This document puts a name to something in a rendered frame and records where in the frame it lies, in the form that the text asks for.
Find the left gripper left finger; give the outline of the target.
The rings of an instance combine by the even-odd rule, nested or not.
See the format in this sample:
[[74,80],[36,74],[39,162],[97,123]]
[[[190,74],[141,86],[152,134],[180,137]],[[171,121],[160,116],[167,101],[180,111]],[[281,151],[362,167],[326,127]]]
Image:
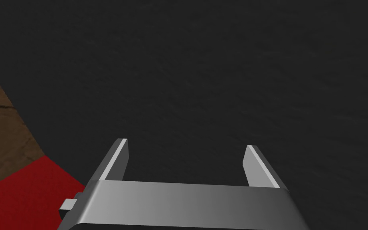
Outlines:
[[128,160],[128,139],[118,138],[99,164],[91,181],[123,180]]

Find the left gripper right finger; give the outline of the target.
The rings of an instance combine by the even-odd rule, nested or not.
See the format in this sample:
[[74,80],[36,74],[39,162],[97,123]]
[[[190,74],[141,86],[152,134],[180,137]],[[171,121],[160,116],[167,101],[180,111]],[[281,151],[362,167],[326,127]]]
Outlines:
[[256,145],[247,145],[242,161],[250,187],[288,188]]

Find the red rug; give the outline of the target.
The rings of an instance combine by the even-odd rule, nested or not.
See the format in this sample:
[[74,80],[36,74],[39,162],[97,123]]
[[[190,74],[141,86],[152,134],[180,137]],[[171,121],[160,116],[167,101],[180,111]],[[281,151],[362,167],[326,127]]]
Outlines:
[[0,230],[57,230],[63,201],[83,190],[44,156],[0,181]]

